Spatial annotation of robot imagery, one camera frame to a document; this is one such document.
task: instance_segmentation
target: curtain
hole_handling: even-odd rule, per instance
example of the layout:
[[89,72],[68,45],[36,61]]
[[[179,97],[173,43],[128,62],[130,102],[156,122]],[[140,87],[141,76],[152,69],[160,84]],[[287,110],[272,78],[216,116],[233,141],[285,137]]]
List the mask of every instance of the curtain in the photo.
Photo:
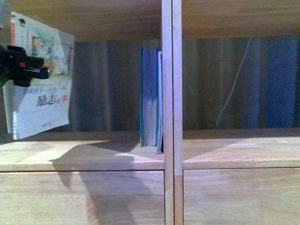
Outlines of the curtain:
[[138,131],[141,47],[159,40],[75,44],[70,124],[52,131]]
[[[216,128],[247,42],[183,40],[184,129]],[[51,131],[139,130],[142,46],[154,49],[159,41],[76,43],[70,124]],[[299,67],[298,37],[252,38],[218,128],[298,126]],[[2,91],[0,98],[0,134],[5,134]]]
[[248,38],[183,40],[184,129],[294,127],[299,111],[297,37],[251,39],[216,127],[247,42]]

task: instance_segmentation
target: light wood surface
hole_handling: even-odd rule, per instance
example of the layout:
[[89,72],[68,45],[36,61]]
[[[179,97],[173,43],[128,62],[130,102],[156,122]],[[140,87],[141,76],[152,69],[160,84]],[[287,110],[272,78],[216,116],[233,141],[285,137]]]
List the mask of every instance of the light wood surface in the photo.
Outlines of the light wood surface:
[[159,39],[160,0],[8,0],[11,11],[61,31],[75,41]]
[[186,131],[183,169],[300,167],[300,129]]
[[184,38],[300,34],[297,0],[183,0]]
[[184,171],[184,225],[298,225],[300,169]]
[[162,0],[163,148],[165,155],[165,224],[174,225],[172,1]]
[[175,225],[183,224],[182,186],[182,27],[181,0],[172,0],[173,119],[174,119],[174,214]]
[[164,225],[164,172],[0,173],[1,225]]
[[41,133],[0,144],[0,171],[163,170],[164,155],[138,132]]

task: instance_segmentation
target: blue book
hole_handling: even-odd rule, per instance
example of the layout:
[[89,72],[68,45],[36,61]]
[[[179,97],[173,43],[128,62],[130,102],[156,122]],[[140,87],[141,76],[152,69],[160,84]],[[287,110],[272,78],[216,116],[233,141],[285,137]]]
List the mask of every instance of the blue book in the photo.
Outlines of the blue book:
[[158,48],[154,50],[142,49],[141,53],[141,145],[143,147],[161,146],[162,140],[160,136],[162,136],[162,88],[161,61],[159,64],[158,60],[158,58],[161,60],[161,53],[159,54]]

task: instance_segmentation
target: book cover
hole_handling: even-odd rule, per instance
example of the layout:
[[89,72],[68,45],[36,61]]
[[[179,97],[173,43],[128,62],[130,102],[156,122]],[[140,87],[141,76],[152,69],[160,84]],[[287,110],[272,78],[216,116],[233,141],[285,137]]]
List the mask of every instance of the book cover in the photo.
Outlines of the book cover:
[[7,110],[7,124],[12,123],[14,139],[69,123],[74,40],[73,35],[11,14],[11,45],[23,47],[28,56],[43,58],[49,72],[49,79],[33,78],[27,88],[5,84],[6,103],[9,108],[12,102],[13,108]]

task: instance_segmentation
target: book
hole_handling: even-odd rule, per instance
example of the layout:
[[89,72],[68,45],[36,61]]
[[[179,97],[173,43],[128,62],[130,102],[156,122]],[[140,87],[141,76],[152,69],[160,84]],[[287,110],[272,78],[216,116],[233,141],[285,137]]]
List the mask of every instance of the book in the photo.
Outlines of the book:
[[162,153],[161,52],[142,49],[141,56],[141,145],[157,146]]
[[162,56],[158,57],[158,122],[157,122],[157,154],[163,153],[163,85],[162,85]]
[[11,45],[44,59],[49,79],[33,78],[29,87],[8,81],[3,86],[7,129],[22,139],[69,123],[74,57],[73,35],[22,14],[11,14]]

